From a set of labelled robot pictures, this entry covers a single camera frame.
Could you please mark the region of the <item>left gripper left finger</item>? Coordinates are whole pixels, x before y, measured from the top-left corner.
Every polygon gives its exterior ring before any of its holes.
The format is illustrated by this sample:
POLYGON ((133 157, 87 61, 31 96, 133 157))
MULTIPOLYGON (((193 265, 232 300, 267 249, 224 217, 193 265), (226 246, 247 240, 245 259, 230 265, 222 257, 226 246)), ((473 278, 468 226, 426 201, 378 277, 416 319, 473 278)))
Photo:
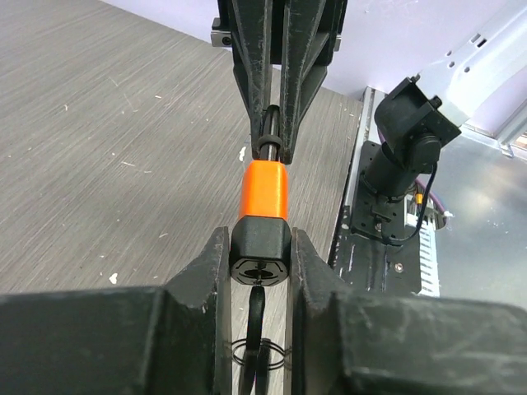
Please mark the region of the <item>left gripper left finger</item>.
POLYGON ((228 394, 229 235, 162 286, 3 295, 4 394, 228 394))

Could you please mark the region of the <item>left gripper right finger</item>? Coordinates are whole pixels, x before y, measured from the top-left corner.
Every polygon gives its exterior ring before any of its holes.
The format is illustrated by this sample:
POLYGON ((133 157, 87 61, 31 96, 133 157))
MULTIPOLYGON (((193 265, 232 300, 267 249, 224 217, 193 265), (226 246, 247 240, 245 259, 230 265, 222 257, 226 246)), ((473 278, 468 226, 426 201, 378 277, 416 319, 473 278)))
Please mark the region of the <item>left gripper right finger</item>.
POLYGON ((355 291, 291 233, 293 394, 523 394, 526 313, 355 291))

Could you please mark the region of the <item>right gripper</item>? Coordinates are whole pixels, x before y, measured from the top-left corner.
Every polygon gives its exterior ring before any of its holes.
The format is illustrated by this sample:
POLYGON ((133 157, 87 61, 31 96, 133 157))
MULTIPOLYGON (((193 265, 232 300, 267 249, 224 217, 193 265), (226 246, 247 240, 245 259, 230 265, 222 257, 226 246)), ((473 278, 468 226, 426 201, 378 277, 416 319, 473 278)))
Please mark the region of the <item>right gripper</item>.
POLYGON ((232 46, 233 72, 250 118, 255 159, 270 103, 271 64, 281 63, 281 161, 289 165, 302 119, 339 49, 344 2, 221 0, 217 5, 211 42, 218 48, 232 46))

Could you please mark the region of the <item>black keys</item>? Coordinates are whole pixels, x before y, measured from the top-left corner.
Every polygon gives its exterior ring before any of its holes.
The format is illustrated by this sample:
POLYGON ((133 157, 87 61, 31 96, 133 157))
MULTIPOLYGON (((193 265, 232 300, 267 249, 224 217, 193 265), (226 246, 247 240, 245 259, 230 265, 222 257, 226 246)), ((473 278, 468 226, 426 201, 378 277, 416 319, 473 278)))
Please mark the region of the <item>black keys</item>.
POLYGON ((246 337, 232 342, 233 361, 240 367, 238 393, 268 394, 270 373, 281 369, 285 351, 269 338, 262 337, 265 289, 253 286, 250 292, 246 337))

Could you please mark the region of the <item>black orange key bunch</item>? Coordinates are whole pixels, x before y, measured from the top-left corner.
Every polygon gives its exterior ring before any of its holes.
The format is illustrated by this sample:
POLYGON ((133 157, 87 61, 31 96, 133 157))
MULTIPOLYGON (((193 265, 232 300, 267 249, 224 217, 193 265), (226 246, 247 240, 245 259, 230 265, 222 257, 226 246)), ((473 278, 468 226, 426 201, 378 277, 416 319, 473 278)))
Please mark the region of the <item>black orange key bunch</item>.
POLYGON ((242 181, 239 219, 231 234, 231 277, 247 286, 275 286, 290 270, 287 169, 280 161, 279 107, 265 111, 257 158, 242 181))

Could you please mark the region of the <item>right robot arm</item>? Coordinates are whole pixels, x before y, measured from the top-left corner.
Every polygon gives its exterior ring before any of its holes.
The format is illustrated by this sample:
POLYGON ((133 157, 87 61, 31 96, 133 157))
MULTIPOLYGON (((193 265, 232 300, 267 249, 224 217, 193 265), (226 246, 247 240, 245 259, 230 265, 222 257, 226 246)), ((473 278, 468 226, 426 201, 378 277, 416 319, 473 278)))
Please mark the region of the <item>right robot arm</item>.
MULTIPOLYGON (((301 122, 343 32, 344 1, 220 1, 215 47, 228 47, 250 119, 255 179, 292 163, 301 122)), ((365 179, 377 195, 402 196, 433 174, 441 148, 526 64, 526 4, 510 1, 443 59, 403 79, 379 104, 384 136, 365 179)))

